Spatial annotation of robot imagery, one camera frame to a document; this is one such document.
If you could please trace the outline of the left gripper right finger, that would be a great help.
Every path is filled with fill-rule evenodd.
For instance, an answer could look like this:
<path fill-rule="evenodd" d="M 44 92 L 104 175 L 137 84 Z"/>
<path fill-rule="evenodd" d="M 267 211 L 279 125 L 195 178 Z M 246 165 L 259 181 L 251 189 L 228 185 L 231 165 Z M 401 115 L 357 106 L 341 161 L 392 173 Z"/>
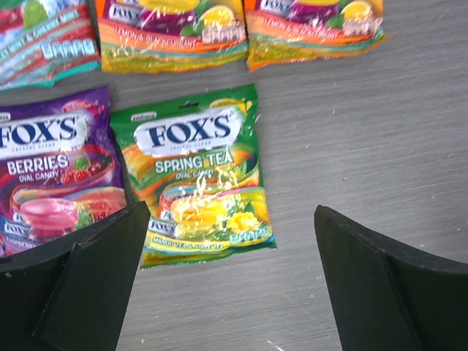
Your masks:
<path fill-rule="evenodd" d="M 321 205 L 314 230 L 343 350 L 467 349 L 467 264 Z"/>

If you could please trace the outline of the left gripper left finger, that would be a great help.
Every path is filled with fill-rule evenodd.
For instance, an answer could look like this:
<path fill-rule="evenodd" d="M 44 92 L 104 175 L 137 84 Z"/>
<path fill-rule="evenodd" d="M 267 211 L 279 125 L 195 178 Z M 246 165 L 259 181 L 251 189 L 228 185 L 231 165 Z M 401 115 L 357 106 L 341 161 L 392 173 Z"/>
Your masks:
<path fill-rule="evenodd" d="M 133 203 L 1 259 L 2 350 L 115 350 L 149 211 Z"/>

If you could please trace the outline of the small purple snack packet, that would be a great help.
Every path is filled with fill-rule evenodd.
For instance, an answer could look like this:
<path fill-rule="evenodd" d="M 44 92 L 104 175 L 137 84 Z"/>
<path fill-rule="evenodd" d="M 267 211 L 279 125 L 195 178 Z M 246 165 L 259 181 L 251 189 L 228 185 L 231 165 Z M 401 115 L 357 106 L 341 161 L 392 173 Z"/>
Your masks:
<path fill-rule="evenodd" d="M 88 227 L 127 204 L 106 86 L 1 107 L 1 256 Z"/>

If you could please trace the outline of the green Fox's candy bag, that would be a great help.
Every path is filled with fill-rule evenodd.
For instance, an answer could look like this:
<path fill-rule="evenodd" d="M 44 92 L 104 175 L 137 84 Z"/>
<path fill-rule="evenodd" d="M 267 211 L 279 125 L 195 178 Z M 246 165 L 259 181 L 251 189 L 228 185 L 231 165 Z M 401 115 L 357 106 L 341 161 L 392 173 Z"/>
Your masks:
<path fill-rule="evenodd" d="M 110 125 L 150 212 L 144 268 L 273 248 L 254 84 L 128 107 Z"/>

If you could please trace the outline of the orange snack packet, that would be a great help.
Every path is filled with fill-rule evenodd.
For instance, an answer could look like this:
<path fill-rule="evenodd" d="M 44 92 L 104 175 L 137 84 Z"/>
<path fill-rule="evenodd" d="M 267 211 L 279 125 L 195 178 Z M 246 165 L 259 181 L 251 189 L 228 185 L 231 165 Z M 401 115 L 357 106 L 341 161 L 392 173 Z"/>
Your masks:
<path fill-rule="evenodd" d="M 96 1 L 102 69 L 186 72 L 246 58 L 241 1 Z"/>

